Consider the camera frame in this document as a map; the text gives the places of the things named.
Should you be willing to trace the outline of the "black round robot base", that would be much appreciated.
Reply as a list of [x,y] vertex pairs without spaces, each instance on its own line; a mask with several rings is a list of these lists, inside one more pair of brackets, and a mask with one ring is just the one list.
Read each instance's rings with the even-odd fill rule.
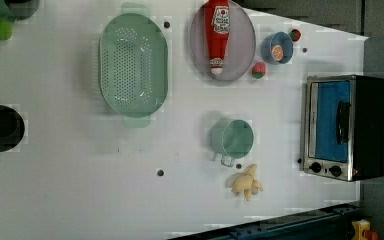
[[15,148],[23,139],[25,123],[11,107],[0,105],[0,152]]

